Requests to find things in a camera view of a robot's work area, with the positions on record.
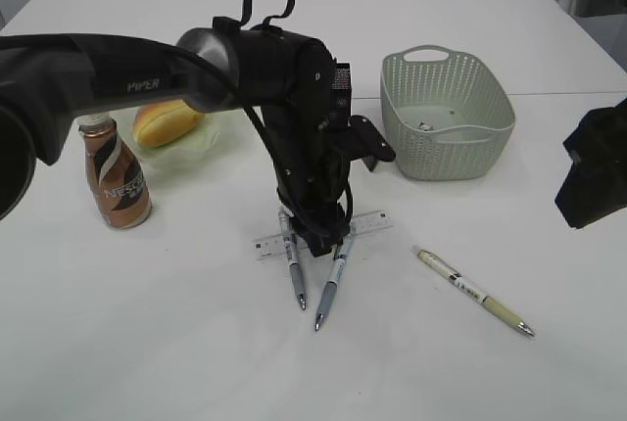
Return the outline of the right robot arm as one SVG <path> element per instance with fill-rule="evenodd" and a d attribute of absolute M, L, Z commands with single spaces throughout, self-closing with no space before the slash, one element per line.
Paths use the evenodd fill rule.
<path fill-rule="evenodd" d="M 588 111 L 563 141 L 572 161 L 555 197 L 567 224 L 584 228 L 626 208 L 626 102 Z"/>

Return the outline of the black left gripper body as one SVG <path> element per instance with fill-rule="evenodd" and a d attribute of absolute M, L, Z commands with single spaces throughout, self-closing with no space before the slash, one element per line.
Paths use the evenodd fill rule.
<path fill-rule="evenodd" d="M 350 161 L 329 136 L 349 127 L 350 113 L 349 108 L 333 108 L 322 124 L 307 127 L 293 109 L 266 109 L 266 133 L 278 156 L 278 197 L 305 240 L 341 240 L 348 233 L 349 209 L 339 199 L 350 190 Z"/>

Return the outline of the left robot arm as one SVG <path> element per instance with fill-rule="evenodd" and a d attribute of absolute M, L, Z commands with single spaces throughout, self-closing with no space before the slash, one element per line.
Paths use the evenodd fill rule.
<path fill-rule="evenodd" d="M 182 100 L 206 114 L 243 110 L 274 166 L 277 193 L 315 255 L 348 234 L 352 128 L 336 121 L 336 63 L 318 39 L 218 17 L 174 45 L 89 33 L 1 40 L 1 211 L 11 212 L 37 162 L 54 164 L 74 120 Z"/>

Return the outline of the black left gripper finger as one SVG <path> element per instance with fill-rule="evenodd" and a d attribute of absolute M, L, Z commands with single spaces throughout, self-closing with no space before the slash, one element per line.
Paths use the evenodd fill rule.
<path fill-rule="evenodd" d="M 345 237 L 350 233 L 349 227 L 342 227 L 335 230 L 328 237 L 322 237 L 311 231 L 306 233 L 306 243 L 313 257 L 322 257 L 330 254 L 334 247 L 342 245 Z"/>

